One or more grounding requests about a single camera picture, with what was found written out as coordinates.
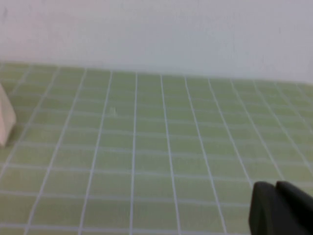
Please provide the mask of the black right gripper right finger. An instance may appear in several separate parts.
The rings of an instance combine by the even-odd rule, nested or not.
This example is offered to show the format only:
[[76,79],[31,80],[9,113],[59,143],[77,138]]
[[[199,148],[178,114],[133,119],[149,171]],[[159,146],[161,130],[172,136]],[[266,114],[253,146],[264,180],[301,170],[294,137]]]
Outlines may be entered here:
[[277,181],[276,189],[285,199],[297,224],[313,234],[313,197],[287,181]]

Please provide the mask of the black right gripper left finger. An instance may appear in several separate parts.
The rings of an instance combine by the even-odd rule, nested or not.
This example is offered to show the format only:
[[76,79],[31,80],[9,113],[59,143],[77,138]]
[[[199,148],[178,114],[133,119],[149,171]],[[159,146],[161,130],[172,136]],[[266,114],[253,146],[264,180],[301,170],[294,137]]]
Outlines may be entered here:
[[253,186],[248,224],[252,235],[307,235],[297,224],[276,184],[256,182]]

